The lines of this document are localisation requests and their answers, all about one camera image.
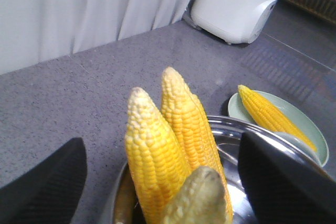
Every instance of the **yellow corn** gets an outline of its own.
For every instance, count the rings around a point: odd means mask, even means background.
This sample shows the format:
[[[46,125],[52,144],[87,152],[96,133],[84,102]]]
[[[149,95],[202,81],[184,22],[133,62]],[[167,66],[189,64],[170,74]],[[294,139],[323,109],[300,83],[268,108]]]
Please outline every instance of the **yellow corn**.
[[[224,193],[218,172],[199,166],[166,205],[160,224],[225,224]]]
[[[146,222],[157,224],[191,169],[170,125],[141,88],[129,97],[125,148]]]
[[[191,93],[183,77],[168,67],[162,74],[161,112],[171,125],[193,170],[209,166],[221,176],[225,187],[226,212],[230,223],[233,218],[232,204],[227,182],[214,136],[204,108],[198,97]]]
[[[238,92],[247,112],[258,125],[270,131],[279,131],[292,134],[304,141],[315,152],[316,146],[310,139],[275,105],[258,92],[244,85],[238,85]]]

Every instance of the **black object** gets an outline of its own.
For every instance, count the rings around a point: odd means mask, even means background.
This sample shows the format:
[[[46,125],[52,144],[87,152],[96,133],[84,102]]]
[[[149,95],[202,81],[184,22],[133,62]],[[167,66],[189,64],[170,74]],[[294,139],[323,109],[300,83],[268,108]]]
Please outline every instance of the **black object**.
[[[243,133],[238,172],[260,224],[335,224],[336,183],[255,133]]]
[[[72,138],[32,170],[0,189],[0,223],[69,224],[87,176],[81,138]]]

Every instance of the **gray countertop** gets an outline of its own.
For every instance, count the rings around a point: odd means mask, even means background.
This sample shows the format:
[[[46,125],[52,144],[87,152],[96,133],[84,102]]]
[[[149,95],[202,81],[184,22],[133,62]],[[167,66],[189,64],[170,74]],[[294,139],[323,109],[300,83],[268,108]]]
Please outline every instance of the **gray countertop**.
[[[284,22],[281,13],[270,22]],[[229,46],[178,22],[0,76],[0,187],[72,137],[83,137],[88,177],[72,223],[95,223],[126,161],[130,90],[142,87],[160,106],[161,73],[167,66],[183,75],[209,115],[225,113],[222,104],[241,83],[297,106],[325,136],[330,158],[324,168],[335,178],[335,40],[321,37],[332,55],[321,63],[309,55],[312,50],[302,52],[315,48],[311,44],[299,50],[272,31],[266,27],[251,45]]]

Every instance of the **curtain fold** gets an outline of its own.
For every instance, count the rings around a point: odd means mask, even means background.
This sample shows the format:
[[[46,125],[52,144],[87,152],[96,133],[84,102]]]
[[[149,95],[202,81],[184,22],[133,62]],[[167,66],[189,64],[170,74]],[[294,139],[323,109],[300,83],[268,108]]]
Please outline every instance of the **curtain fold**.
[[[181,20],[190,0],[0,0],[0,74]]]

